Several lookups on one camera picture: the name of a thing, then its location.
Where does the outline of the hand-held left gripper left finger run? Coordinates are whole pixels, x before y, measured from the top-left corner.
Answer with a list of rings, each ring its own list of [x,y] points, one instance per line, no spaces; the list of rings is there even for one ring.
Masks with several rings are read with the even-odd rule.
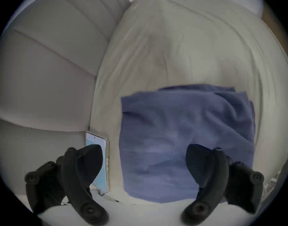
[[[103,165],[100,145],[68,148],[56,162],[49,161],[25,175],[26,195],[35,215],[60,206],[65,197],[90,225],[105,225],[107,211],[93,200],[90,185]]]

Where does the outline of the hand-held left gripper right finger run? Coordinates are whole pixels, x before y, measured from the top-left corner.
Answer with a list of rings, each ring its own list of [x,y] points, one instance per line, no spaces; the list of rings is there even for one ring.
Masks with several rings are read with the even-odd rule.
[[[253,171],[243,162],[233,161],[219,147],[211,150],[190,144],[185,160],[199,191],[196,200],[181,214],[184,224],[201,224],[224,199],[247,213],[257,212],[263,192],[262,173]]]

